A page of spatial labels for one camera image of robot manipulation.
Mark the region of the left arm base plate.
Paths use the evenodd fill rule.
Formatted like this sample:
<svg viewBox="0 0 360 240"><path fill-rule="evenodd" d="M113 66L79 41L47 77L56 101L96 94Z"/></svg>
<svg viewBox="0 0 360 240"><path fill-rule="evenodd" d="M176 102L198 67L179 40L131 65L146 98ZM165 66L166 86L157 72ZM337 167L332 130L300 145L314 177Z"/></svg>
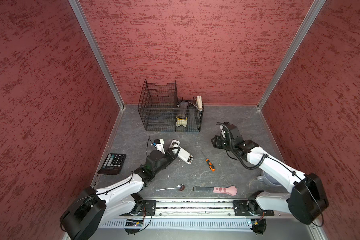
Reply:
<svg viewBox="0 0 360 240"><path fill-rule="evenodd" d="M135 204L131 212L122 214L122 216L143 216L143 213L148 216L154 216L156 212L156 206L156 200L142 200Z"/></svg>

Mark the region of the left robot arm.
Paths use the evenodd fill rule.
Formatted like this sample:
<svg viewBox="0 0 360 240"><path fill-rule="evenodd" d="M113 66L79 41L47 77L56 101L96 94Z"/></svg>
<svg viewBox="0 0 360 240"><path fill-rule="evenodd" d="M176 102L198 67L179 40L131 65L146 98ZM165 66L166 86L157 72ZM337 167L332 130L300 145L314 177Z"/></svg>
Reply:
<svg viewBox="0 0 360 240"><path fill-rule="evenodd" d="M179 146L164 153L154 150L146 157L145 164L126 179L97 190L84 189L60 217L61 230L72 240L88 240L101 224L120 215L138 214L143 202L139 192L176 160L180 150Z"/></svg>

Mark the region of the grey white remote control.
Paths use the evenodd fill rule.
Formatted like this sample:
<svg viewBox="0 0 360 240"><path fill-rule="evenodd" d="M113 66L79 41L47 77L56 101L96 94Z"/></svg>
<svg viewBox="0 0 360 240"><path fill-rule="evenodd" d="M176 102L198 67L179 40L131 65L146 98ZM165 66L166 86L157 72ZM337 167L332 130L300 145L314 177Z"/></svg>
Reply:
<svg viewBox="0 0 360 240"><path fill-rule="evenodd" d="M175 145L175 148L177 148L177 147L179 147L178 158L180 158L182 161L184 161L185 163L190 165L194 159L194 156L191 155L186 150L184 150L183 148L181 148L180 146Z"/></svg>

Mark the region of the orange black screwdriver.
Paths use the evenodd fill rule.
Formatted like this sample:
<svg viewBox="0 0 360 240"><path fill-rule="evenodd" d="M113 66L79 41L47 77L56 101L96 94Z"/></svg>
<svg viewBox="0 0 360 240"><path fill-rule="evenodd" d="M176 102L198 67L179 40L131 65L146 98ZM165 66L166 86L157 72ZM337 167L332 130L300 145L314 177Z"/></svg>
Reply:
<svg viewBox="0 0 360 240"><path fill-rule="evenodd" d="M209 169L210 169L212 172L214 172L216 169L215 169L214 165L212 164L212 162L210 161L210 159L207 158L207 156L204 154L203 151L201 151L201 153L202 153L203 157L205 158L205 160L206 160L206 162L207 162L207 164L208 164Z"/></svg>

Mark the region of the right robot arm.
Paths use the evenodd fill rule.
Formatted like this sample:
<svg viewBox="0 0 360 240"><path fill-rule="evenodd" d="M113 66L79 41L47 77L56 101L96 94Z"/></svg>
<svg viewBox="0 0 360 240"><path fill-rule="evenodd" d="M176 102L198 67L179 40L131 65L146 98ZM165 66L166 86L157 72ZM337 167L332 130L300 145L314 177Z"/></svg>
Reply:
<svg viewBox="0 0 360 240"><path fill-rule="evenodd" d="M228 122L216 123L221 133L211 140L214 148L233 154L246 170L261 169L275 179L287 193L257 191L247 201L247 210L253 216L265 211L277 211L293 215L299 222L310 225L323 216L329 207L324 185L314 173L305 174L266 152L252 140L244 140L238 128Z"/></svg>

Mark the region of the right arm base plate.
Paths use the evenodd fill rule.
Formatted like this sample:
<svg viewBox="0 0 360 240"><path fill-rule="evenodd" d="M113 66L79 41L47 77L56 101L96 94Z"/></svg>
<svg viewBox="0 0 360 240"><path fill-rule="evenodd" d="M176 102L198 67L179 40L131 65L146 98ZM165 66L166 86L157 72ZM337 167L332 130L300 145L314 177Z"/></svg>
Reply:
<svg viewBox="0 0 360 240"><path fill-rule="evenodd" d="M272 217L275 215L272 210L262 210L255 201L235 200L233 209L237 217Z"/></svg>

